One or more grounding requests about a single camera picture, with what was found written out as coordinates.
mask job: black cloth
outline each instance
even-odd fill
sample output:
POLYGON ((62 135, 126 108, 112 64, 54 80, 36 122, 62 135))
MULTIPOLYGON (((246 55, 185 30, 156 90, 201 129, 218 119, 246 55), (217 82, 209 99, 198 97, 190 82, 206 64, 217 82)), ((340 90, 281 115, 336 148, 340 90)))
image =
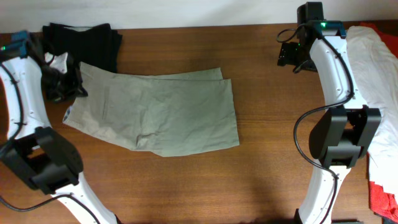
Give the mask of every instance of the black cloth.
POLYGON ((54 54, 68 52, 75 63, 85 62, 103 70, 117 73, 117 57, 122 35, 109 24, 101 24, 86 31, 68 29, 63 24, 43 26, 43 37, 51 43, 54 54))

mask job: wood grain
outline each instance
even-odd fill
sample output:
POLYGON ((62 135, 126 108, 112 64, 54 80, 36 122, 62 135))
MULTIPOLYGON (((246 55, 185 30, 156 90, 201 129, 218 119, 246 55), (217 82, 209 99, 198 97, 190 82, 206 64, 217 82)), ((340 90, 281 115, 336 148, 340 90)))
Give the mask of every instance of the wood grain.
MULTIPOLYGON (((397 21, 380 23, 396 32, 397 21)), ((91 188, 124 223, 248 223, 289 219, 307 193, 312 167, 292 139, 295 120, 324 105, 317 73, 276 65, 275 35, 292 24, 121 30, 119 73, 158 75, 221 67, 232 79, 241 145, 204 154, 163 158, 131 152, 62 124, 71 102, 46 103, 53 128, 79 150, 91 188)), ((7 110, 1 93, 0 133, 7 110)), ((306 119, 300 143, 320 118, 306 119)), ((0 193, 18 207, 49 196, 31 191, 0 164, 0 193)), ((366 160, 358 161, 338 195, 333 219, 380 223, 368 205, 366 160)), ((77 223, 58 202, 28 213, 0 206, 1 223, 77 223)))

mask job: gray fabric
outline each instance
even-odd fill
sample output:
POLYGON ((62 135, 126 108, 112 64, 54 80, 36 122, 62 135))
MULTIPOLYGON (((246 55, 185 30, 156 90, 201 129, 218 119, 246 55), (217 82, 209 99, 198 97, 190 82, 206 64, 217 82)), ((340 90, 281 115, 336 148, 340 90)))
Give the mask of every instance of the gray fabric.
POLYGON ((239 145, 231 80, 219 68, 153 77, 80 70, 88 97, 64 123, 90 136, 165 157, 239 145))

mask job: red cloth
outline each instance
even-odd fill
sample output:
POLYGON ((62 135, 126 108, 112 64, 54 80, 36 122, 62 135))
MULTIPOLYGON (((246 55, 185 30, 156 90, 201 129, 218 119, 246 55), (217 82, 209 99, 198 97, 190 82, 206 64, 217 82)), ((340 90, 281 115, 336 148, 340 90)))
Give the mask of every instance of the red cloth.
MULTIPOLYGON (((388 49, 398 58, 398 37, 383 34, 376 25, 372 23, 361 22, 360 26, 370 27, 379 34, 380 39, 386 44, 388 49)), ((387 194, 383 187, 369 181, 370 207, 371 210, 379 215, 387 217, 398 223, 398 205, 394 195, 387 194)))

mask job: white cloth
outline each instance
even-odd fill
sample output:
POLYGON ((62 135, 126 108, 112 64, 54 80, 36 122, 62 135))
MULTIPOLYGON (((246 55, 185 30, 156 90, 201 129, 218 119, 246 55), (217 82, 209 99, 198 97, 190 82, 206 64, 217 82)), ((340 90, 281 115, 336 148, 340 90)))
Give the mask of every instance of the white cloth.
POLYGON ((219 68, 162 76, 115 74, 81 63, 88 97, 64 123, 134 151, 186 156, 239 145, 231 80, 219 68))
POLYGON ((369 147, 369 180, 398 196, 398 59, 368 27, 351 27, 348 58, 369 107, 379 108, 381 124, 369 147))

